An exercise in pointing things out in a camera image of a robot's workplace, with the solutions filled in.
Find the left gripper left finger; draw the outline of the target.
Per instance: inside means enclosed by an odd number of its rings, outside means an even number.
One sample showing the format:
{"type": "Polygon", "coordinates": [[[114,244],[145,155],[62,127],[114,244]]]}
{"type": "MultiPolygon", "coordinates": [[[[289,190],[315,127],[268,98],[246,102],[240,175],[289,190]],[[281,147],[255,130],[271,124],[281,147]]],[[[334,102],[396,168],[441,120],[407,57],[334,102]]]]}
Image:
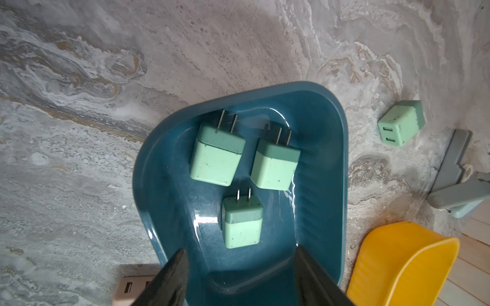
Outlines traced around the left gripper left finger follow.
{"type": "Polygon", "coordinates": [[[188,255],[184,249],[179,249],[136,298],[132,306],[184,305],[189,275],[188,255]]]}

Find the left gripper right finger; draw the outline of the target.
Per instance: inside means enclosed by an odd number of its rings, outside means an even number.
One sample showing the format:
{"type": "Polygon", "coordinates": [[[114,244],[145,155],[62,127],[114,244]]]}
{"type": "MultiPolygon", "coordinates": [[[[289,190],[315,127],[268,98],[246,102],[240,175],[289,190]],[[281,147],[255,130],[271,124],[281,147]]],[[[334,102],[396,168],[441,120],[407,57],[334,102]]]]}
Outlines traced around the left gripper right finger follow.
{"type": "Polygon", "coordinates": [[[305,247],[296,248],[293,267],[299,305],[354,306],[305,247]]]}

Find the teal storage box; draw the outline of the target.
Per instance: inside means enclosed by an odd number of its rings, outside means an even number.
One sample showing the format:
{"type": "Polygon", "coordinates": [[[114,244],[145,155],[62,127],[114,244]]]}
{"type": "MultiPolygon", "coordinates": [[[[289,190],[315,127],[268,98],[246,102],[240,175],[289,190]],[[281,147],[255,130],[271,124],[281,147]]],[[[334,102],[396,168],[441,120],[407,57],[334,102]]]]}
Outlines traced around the teal storage box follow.
{"type": "Polygon", "coordinates": [[[297,305],[293,257],[305,247],[330,278],[345,270],[348,124],[337,97],[312,82],[255,89],[192,105],[164,119],[135,162],[133,196],[162,265],[183,249],[190,274],[186,305],[297,305]],[[190,162],[202,123],[245,138],[230,186],[193,180],[190,162]],[[286,191],[250,178],[261,139],[301,153],[286,191]],[[225,198],[256,196],[264,206],[260,242],[227,249],[225,198]]]}

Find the yellow storage box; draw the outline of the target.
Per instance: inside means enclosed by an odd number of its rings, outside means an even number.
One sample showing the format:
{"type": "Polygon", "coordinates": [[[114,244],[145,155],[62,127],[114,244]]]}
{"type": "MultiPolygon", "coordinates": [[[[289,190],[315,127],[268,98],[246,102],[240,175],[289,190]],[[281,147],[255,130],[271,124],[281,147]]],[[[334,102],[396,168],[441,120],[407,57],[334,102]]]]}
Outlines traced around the yellow storage box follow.
{"type": "Polygon", "coordinates": [[[347,289],[355,305],[434,305],[458,257],[460,241],[411,222],[371,231],[347,289]]]}

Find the green plug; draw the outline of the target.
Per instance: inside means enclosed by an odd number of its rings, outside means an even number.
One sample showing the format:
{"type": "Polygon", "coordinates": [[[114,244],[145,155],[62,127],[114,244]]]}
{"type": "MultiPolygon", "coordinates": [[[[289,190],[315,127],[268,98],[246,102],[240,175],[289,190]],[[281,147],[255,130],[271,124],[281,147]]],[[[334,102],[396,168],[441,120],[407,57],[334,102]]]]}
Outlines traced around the green plug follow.
{"type": "Polygon", "coordinates": [[[288,130],[287,141],[279,143],[282,128],[275,141],[260,139],[250,178],[260,189],[286,191],[296,172],[301,151],[289,146],[292,130],[288,130]]]}
{"type": "Polygon", "coordinates": [[[384,144],[401,147],[418,134],[425,123],[422,102],[403,100],[378,121],[378,129],[384,144]]]}
{"type": "Polygon", "coordinates": [[[227,249],[258,244],[262,231],[264,206],[248,188],[246,196],[237,195],[222,201],[222,235],[227,249]]]}
{"type": "Polygon", "coordinates": [[[246,140],[234,133],[237,116],[229,130],[222,129],[225,114],[222,110],[217,124],[203,122],[200,125],[190,163],[190,177],[227,187],[234,179],[246,140]]]}

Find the pink plug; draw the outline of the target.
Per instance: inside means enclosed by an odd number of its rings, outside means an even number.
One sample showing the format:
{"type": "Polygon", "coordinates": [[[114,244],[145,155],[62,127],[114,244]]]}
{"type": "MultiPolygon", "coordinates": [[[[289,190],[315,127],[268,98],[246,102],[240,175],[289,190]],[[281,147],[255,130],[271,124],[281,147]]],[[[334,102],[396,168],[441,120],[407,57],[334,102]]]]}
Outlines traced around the pink plug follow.
{"type": "Polygon", "coordinates": [[[131,305],[154,278],[154,275],[123,277],[115,290],[112,306],[131,305]]]}

